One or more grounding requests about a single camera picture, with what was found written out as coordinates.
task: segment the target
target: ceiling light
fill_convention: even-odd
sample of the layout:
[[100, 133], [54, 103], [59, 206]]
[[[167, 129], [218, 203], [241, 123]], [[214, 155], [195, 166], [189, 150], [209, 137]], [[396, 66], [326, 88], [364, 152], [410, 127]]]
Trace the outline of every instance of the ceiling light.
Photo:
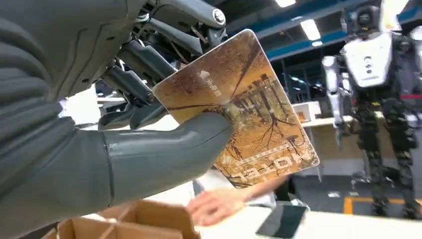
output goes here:
[[317, 46], [321, 46], [322, 45], [322, 41], [314, 41], [312, 43], [312, 46], [317, 47]]
[[301, 27], [309, 40], [315, 41], [321, 38], [321, 35], [319, 34], [317, 28], [317, 24], [315, 24], [315, 21], [313, 19], [301, 22]]
[[278, 6], [287, 7], [296, 3], [296, 0], [275, 0]]

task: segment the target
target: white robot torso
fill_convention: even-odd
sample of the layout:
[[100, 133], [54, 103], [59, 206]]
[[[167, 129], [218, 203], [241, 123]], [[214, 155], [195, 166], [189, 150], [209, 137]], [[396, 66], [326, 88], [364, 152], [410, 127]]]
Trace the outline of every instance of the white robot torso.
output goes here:
[[393, 57], [393, 33], [374, 33], [367, 40], [355, 39], [343, 48], [350, 80], [359, 88], [382, 86], [388, 81]]

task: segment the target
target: yellow floor marking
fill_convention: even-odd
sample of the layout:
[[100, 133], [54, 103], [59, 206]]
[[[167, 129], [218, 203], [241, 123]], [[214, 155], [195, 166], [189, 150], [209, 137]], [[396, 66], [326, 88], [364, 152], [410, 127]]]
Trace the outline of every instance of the yellow floor marking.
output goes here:
[[[388, 199], [390, 203], [394, 204], [404, 204], [403, 199]], [[416, 200], [419, 204], [422, 204], [422, 200]], [[362, 198], [362, 197], [344, 197], [343, 202], [343, 213], [344, 214], [353, 214], [353, 203], [354, 202], [363, 202], [363, 203], [372, 203], [372, 198]]]

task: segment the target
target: gray robotic thumb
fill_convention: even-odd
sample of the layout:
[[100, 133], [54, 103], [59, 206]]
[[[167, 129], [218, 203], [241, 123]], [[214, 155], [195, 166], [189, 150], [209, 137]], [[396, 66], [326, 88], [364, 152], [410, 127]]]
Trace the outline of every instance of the gray robotic thumb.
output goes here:
[[233, 133], [214, 113], [172, 131], [84, 131], [71, 119], [54, 121], [0, 160], [0, 238], [185, 183], [212, 166]]

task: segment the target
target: cardboard box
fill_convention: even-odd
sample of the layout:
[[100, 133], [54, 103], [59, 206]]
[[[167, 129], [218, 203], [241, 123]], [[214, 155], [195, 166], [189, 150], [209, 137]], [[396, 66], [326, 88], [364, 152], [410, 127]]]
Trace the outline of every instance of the cardboard box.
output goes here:
[[135, 201], [58, 224], [43, 239], [200, 239], [184, 207]]

